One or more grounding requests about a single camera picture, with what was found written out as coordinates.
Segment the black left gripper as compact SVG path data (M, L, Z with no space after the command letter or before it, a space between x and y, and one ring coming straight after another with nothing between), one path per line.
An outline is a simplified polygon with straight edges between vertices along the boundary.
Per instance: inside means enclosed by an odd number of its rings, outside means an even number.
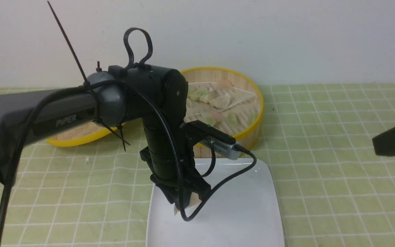
M184 198L189 198L192 192L194 202L202 202L210 194L211 186L196 169L193 153L180 157L182 190L178 189L177 164L174 158L158 155L152 158L149 147L142 149L140 156L152 172L150 180L178 210L184 209Z

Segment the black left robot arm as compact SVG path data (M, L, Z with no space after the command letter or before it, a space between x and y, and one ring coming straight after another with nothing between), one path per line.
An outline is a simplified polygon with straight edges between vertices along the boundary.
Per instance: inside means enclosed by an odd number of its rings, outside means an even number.
M0 94L0 184L13 187L25 146L87 122L112 128L141 118L151 180L177 206L189 192L205 200L211 188L197 174L195 141L185 130L187 95L179 71L150 65L110 66L68 89Z

